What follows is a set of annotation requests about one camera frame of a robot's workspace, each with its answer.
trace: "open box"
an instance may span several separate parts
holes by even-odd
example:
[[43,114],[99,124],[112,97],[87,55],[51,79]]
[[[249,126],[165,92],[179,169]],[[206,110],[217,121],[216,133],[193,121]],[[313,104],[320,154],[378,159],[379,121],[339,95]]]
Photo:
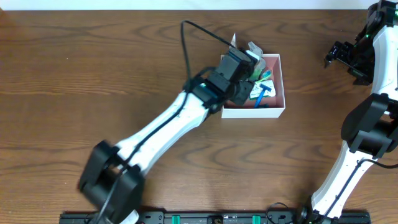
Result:
[[264,54],[266,69],[272,70],[271,80],[274,81],[276,96],[265,97],[260,105],[268,104],[268,108],[254,108],[255,100],[247,100],[243,105],[235,105],[227,102],[223,109],[221,118],[278,118],[285,110],[285,93],[282,80],[282,67],[280,66],[279,54]]

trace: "dark blue object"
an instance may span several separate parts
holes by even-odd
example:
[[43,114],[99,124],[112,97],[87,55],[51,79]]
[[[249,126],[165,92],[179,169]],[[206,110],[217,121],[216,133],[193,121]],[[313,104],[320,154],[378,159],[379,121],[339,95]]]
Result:
[[266,90],[271,91],[272,89],[269,88],[268,86],[264,85],[264,84],[260,84],[260,87],[262,88],[262,91],[259,95],[259,97],[257,98],[256,104],[254,105],[254,108],[258,108],[261,102],[262,97],[264,96],[264,93],[266,92]]

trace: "wooden table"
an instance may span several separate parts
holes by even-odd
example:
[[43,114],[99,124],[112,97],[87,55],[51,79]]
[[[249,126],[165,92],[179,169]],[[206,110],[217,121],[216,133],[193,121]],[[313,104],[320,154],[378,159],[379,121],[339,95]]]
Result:
[[[76,189],[92,147],[126,138],[171,104],[185,79],[179,22],[191,19],[282,59],[279,119],[213,115],[147,176],[143,204],[167,210],[296,207],[329,173],[346,115],[370,92],[346,67],[323,69],[334,41],[353,41],[364,11],[60,11],[0,17],[0,223],[58,223],[92,210]],[[187,26],[193,71],[226,47]],[[396,152],[382,162],[393,164]],[[346,208],[398,222],[396,170],[372,167]]]

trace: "soap bar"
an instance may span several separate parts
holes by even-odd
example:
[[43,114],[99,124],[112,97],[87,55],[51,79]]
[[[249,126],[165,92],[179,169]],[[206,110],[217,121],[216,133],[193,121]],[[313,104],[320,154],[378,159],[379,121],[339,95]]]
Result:
[[254,100],[260,96],[260,93],[262,91],[260,84],[268,86],[271,89],[271,91],[266,90],[266,92],[264,93],[264,97],[276,96],[274,81],[266,80],[266,81],[257,82],[256,84],[254,84],[254,87],[253,87],[252,91],[250,92],[250,100]]

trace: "white box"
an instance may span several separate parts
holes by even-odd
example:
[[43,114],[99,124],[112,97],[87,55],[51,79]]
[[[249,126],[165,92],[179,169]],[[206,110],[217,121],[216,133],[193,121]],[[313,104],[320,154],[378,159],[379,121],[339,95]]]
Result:
[[266,70],[272,70],[271,79],[274,81],[276,96],[261,100],[261,105],[268,103],[270,108],[253,108],[255,100],[247,100],[242,106],[227,102],[222,109],[221,118],[278,118],[285,110],[285,93],[282,80],[282,67],[279,54],[264,54]]

